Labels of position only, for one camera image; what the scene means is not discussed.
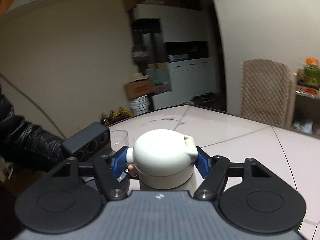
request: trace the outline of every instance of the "cable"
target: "cable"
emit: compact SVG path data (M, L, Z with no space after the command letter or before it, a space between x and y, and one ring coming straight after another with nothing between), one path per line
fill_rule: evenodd
M0 73L0 78L2 78L4 81L8 83L11 87L13 87L19 94L23 95L26 99L30 101L44 116L49 120L49 122L57 129L57 131L60 133L60 135L66 140L66 136L63 134L63 132L59 129L59 127L55 124L55 122L50 118L50 116L47 115L47 113L36 104L30 97L28 97L24 92L22 92L18 87L16 87L14 84L12 84L2 73Z

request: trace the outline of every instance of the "jacket sleeve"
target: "jacket sleeve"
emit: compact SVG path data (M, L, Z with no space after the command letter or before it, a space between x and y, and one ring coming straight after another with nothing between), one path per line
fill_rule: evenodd
M49 171L68 156L61 151L62 139L14 114L0 86L0 155L25 167Z

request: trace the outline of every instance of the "chair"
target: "chair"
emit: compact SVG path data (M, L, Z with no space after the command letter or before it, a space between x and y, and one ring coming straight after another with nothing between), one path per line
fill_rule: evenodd
M241 116L285 126L291 92L288 66L269 59L242 62Z

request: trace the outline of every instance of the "cabinet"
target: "cabinet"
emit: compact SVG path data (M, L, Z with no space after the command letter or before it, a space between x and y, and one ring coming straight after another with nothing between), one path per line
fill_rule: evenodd
M208 41L201 11L165 5L138 4L134 20L160 19L163 42Z
M183 104L197 95L214 92L210 58L168 64L172 91L153 96L155 109Z

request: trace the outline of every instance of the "table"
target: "table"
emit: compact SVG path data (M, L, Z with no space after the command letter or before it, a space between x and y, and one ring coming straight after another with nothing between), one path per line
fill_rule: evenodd
M255 158L295 188L307 203L300 232L309 240L320 239L320 140L290 130L254 122L197 106L166 108L110 126L126 130L129 146L147 131L169 129L190 135L208 155L223 155L231 162ZM195 169L197 184L203 181ZM241 182L230 178L226 188ZM131 181L131 190L140 189Z

